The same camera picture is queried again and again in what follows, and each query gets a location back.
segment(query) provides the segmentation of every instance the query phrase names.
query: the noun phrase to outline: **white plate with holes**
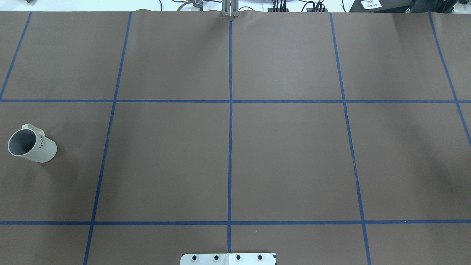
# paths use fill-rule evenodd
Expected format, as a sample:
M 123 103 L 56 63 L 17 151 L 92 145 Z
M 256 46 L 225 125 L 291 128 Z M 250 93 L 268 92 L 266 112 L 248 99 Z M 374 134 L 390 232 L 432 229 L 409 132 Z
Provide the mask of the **white plate with holes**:
M 180 265 L 276 265 L 276 254 L 185 254 L 180 259 Z

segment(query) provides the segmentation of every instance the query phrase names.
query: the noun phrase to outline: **mug rim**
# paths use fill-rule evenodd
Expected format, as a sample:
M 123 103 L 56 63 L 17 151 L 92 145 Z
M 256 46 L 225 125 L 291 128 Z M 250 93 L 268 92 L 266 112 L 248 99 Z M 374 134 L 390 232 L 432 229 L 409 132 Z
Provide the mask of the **mug rim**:
M 31 151 L 34 149 L 34 147 L 33 147 L 33 148 L 31 148 L 31 150 L 29 150 L 28 152 L 26 152 L 26 153 L 24 153 L 24 154 L 22 154 L 22 155 L 15 155 L 14 153 L 11 152 L 11 150 L 10 150 L 10 142 L 11 142 L 11 139 L 13 138 L 13 136 L 15 136 L 15 134 L 17 134 L 19 131 L 22 131 L 22 130 L 30 130 L 30 131 L 32 131 L 32 132 L 34 133 L 34 136 L 35 136 L 35 139 L 34 139 L 34 146 L 36 146 L 36 143 L 38 142 L 38 135 L 37 135 L 37 133 L 36 133 L 33 129 L 30 129 L 30 128 L 21 128 L 21 129 L 19 129 L 19 130 L 16 131 L 14 134 L 12 134 L 12 135 L 10 136 L 10 139 L 8 140 L 8 152 L 10 152 L 10 154 L 13 155 L 13 156 L 15 156 L 15 157 L 26 156 L 27 154 L 31 153 Z

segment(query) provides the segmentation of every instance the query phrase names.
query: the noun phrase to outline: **mug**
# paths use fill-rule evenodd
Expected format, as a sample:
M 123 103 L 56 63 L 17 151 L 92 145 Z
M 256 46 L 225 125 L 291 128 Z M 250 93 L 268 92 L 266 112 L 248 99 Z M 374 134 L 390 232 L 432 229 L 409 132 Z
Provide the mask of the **mug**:
M 44 163 L 56 155 L 57 145 L 44 136 L 43 130 L 31 124 L 25 124 L 21 126 L 21 130 L 10 137 L 8 151 L 15 157 Z

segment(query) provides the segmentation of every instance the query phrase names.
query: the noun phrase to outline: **white bracket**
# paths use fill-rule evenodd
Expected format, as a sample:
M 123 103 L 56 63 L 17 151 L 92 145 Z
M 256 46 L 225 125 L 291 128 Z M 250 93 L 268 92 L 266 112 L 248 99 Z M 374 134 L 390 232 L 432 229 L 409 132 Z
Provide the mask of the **white bracket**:
M 180 259 L 180 265 L 276 265 L 276 254 L 185 254 Z
M 239 0 L 222 0 L 221 13 L 223 17 L 238 17 Z

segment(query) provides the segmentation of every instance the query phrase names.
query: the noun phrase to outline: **sticker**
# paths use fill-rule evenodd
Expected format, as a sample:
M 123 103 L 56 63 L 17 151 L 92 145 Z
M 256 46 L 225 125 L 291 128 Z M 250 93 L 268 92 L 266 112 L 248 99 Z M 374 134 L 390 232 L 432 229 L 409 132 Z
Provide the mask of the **sticker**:
M 382 8 L 379 0 L 363 0 L 360 1 L 364 9 Z

